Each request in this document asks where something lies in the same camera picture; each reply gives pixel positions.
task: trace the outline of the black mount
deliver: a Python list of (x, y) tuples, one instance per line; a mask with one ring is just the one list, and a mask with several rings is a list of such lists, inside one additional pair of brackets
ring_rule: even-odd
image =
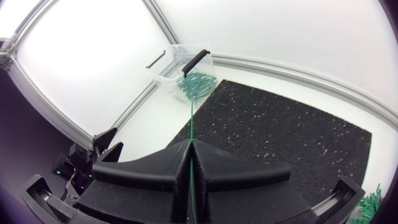
[(72, 207), (39, 175), (20, 195), (44, 223), (185, 223), (189, 192), (198, 223), (341, 223), (364, 195), (343, 177), (330, 198), (311, 208), (289, 185), (288, 164), (245, 161), (199, 140), (117, 162), (122, 148), (120, 142), (97, 158), (91, 185)]

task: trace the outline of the black handle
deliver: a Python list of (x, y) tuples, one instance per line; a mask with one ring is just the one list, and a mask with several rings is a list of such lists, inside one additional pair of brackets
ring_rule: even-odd
[(190, 62), (187, 63), (186, 66), (182, 68), (182, 72), (184, 73), (184, 78), (187, 77), (188, 72), (194, 68), (194, 66), (200, 62), (202, 58), (204, 58), (207, 54), (210, 54), (207, 50), (202, 50), (197, 54)]

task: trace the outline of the aluminum frame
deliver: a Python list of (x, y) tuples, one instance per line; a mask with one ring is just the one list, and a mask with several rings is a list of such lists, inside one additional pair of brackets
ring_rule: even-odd
[[(17, 48), (19, 42), (24, 38), (36, 20), (56, 1), (57, 0), (41, 0), (41, 2), (33, 8), (23, 23), (18, 27), (16, 33), (6, 42), (7, 45), (3, 46), (6, 48), (6, 51), (0, 51), (0, 65), (3, 65), (2, 67), (8, 71), (9, 76), (21, 93), (45, 119), (47, 119), (63, 134), (68, 136), (72, 141), (89, 148), (91, 147), (93, 136), (88, 134), (85, 130), (79, 127), (78, 124), (74, 123), (68, 116), (60, 111), (59, 108), (57, 108), (29, 78), (28, 74), (26, 74), (17, 60)], [(147, 7), (170, 44), (179, 44), (180, 41), (178, 37), (167, 22), (167, 19), (163, 15), (156, 1), (142, 0), (142, 2)], [(248, 58), (213, 55), (213, 60), (215, 65), (218, 66), (235, 68), (288, 80), (290, 82), (305, 85), (329, 95), (333, 95), (347, 101), (348, 103), (359, 106), (398, 131), (397, 113), (365, 93), (361, 93), (360, 91), (342, 83), (327, 80), (326, 78), (319, 77), (315, 74), (298, 71), (293, 68), (287, 68), (285, 66), (274, 65), (272, 63)], [(123, 111), (110, 128), (118, 128), (120, 130), (141, 107), (141, 105), (145, 103), (151, 94), (156, 91), (156, 89), (157, 86), (154, 82), (149, 83)]]

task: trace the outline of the green cable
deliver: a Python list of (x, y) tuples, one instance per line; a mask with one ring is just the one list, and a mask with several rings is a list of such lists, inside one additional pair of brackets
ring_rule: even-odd
[[(193, 100), (191, 100), (191, 140), (193, 142)], [(193, 221), (197, 223), (197, 216), (195, 215), (195, 197), (193, 196), (193, 159), (191, 157), (191, 171), (190, 171), (190, 184), (191, 184), (191, 197), (192, 197), (192, 213), (193, 213)]]
[(191, 100), (191, 143), (193, 142), (193, 100)]
[(217, 79), (204, 73), (194, 72), (187, 74), (187, 77), (178, 84), (178, 87), (185, 93), (189, 100), (210, 95), (216, 88)]
[(195, 197), (194, 193), (194, 186), (193, 186), (193, 159), (191, 158), (191, 174), (190, 174), (190, 182), (191, 182), (191, 198), (192, 198), (192, 213), (193, 213), (193, 222), (197, 223), (197, 216), (195, 214)]
[[(191, 138), (190, 142), (193, 143), (193, 101), (199, 98), (210, 95), (216, 88), (217, 79), (204, 73), (189, 73), (187, 77), (178, 84), (178, 87), (185, 93), (185, 96), (191, 100)], [(195, 213), (195, 196), (194, 196), (194, 181), (193, 181), (193, 159), (191, 158), (190, 166), (190, 185), (191, 185), (191, 198), (192, 198), (192, 213), (193, 221), (197, 223)]]

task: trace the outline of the bin handle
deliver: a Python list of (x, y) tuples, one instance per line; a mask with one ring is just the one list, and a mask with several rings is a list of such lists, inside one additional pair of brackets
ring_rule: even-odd
[(160, 60), (164, 55), (166, 54), (166, 50), (163, 51), (163, 53), (157, 57), (150, 65), (146, 66), (146, 68), (151, 68), (158, 60)]
[(194, 66), (200, 62), (200, 60), (205, 57), (207, 54), (210, 54), (210, 51), (202, 50), (197, 54), (190, 62), (187, 63), (186, 66), (182, 68), (182, 72), (184, 73), (184, 78), (187, 77), (188, 72), (194, 68)]

